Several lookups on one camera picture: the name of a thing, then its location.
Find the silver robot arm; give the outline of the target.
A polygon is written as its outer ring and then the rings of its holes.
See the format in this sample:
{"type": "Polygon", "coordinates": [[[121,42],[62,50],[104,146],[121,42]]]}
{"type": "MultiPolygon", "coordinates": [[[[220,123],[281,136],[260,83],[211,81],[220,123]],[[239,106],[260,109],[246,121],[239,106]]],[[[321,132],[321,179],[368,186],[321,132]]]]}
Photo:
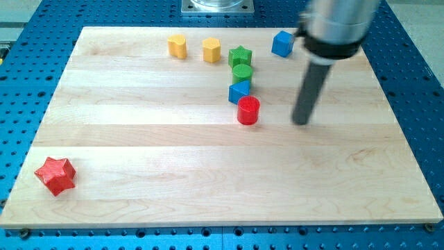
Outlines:
{"type": "Polygon", "coordinates": [[[311,0],[295,36],[304,39],[312,63],[333,65],[358,52],[378,6],[379,0],[311,0]]]}

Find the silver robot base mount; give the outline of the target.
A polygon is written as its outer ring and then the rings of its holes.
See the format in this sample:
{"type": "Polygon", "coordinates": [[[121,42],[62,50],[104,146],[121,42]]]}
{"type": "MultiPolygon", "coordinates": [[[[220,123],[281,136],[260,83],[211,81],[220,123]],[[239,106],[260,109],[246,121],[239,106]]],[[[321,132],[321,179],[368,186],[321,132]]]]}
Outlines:
{"type": "Polygon", "coordinates": [[[182,14],[253,13],[253,0],[182,0],[182,14]]]}

